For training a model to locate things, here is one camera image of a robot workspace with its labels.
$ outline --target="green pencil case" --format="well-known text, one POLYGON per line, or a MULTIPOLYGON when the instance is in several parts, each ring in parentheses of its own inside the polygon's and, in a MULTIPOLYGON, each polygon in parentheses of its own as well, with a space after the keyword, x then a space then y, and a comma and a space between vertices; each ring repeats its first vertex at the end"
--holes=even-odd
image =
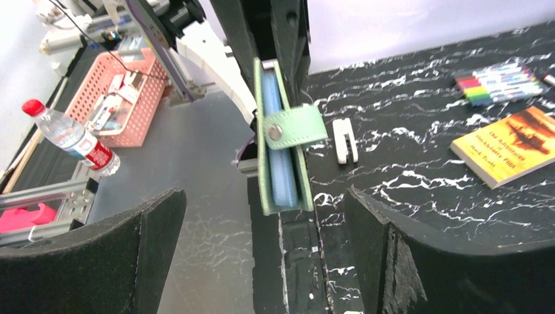
POLYGON ((258 169, 259 190, 262 212, 268 216, 284 211, 313 211, 314 204, 310 190, 310 180, 304 147, 308 144, 328 138, 322 116, 316 106, 301 106, 291 108, 285 93, 283 77, 279 64, 275 61, 272 70, 264 70, 260 60, 255 59, 255 99, 257 102, 257 139, 258 139, 258 169), (264 114, 261 75, 263 71, 274 71, 281 96, 283 110, 266 116, 264 114), (284 207, 276 205, 272 191, 272 176, 268 150, 289 149, 293 159, 293 173, 298 196, 297 206, 284 207))

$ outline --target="orange book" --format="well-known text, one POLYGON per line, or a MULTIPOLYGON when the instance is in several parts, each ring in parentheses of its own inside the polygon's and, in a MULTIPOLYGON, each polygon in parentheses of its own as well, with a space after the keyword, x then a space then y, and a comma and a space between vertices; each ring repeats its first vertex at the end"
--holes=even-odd
POLYGON ((530 107, 451 143, 490 188, 497 188, 555 161, 555 119, 530 107))

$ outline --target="marker set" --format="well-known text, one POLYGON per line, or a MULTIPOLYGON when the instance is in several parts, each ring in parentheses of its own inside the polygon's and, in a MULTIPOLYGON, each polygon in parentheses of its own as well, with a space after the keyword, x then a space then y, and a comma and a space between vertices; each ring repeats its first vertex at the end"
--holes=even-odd
POLYGON ((548 87, 520 63, 497 64, 454 74, 472 107, 516 101, 547 92, 548 87))

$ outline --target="pink plastic object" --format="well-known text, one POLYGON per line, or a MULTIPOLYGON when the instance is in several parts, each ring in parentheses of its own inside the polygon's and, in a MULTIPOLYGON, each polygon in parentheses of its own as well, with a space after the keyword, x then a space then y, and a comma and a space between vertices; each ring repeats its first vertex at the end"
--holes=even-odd
POLYGON ((38 211, 27 211, 27 207, 8 209, 0 217, 0 233, 48 224, 55 218, 56 211, 43 203, 39 203, 38 211))
MULTIPOLYGON (((166 87, 167 75, 156 60, 156 56, 150 48, 143 48, 141 51, 145 57, 144 60, 124 63, 128 69, 139 70, 152 77, 145 77, 145 83, 139 91, 139 99, 130 111, 128 123, 122 132, 117 135, 99 136, 102 143, 109 147, 140 147, 143 145, 156 108, 160 103, 162 92, 166 87)), ((120 58, 117 52, 113 52, 113 54, 120 58)), ((84 124, 94 110, 94 104, 98 97, 107 93, 114 75, 125 74, 125 72, 123 66, 110 53, 99 54, 65 113, 84 124)))

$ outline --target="red bottle cap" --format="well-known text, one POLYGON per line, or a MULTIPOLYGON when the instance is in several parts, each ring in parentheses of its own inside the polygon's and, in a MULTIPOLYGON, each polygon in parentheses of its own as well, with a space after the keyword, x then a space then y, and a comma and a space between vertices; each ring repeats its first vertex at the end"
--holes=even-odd
POLYGON ((39 113, 43 112, 45 108, 46 107, 43 105, 43 103, 36 99, 27 100, 23 104, 23 106, 21 106, 23 112, 30 116, 38 115, 39 113))

